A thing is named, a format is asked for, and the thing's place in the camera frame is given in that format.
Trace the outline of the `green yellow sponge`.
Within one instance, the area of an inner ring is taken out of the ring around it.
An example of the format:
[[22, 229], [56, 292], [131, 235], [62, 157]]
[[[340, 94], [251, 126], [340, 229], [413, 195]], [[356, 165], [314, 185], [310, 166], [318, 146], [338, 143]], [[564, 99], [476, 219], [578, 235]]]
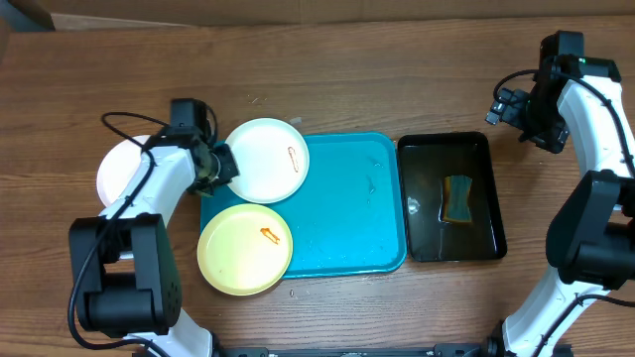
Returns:
[[469, 223], [472, 221], [469, 196], [472, 179], [468, 176], [448, 176], [443, 181], [442, 221]]

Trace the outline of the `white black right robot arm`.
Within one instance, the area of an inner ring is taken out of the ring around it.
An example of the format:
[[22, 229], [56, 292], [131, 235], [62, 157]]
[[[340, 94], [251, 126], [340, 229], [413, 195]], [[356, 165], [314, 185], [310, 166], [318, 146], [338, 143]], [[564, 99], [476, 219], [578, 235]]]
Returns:
[[580, 181], [552, 220], [549, 267], [517, 311], [500, 322], [482, 356], [570, 356], [561, 337], [596, 301], [634, 278], [634, 136], [622, 106], [621, 76], [611, 59], [543, 55], [531, 92], [497, 85], [486, 119], [506, 122], [522, 139], [556, 153], [571, 139]]

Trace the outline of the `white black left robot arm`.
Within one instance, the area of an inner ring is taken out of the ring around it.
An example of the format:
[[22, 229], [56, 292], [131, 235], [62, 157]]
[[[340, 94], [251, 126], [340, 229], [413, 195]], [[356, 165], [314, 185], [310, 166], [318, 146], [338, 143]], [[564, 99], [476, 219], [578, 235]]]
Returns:
[[209, 356], [210, 333], [182, 309], [167, 226], [185, 192], [212, 194], [236, 177], [235, 159], [195, 127], [165, 127], [138, 147], [120, 196], [69, 228], [69, 332], [89, 350], [139, 344], [155, 356]]

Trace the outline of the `white plate with red stain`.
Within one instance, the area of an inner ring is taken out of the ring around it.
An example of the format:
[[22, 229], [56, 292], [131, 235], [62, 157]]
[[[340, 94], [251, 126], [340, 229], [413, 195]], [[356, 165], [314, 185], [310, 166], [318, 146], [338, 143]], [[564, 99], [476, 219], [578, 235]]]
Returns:
[[123, 192], [141, 163], [141, 148], [129, 140], [114, 146], [103, 158], [96, 175], [96, 190], [105, 207]]

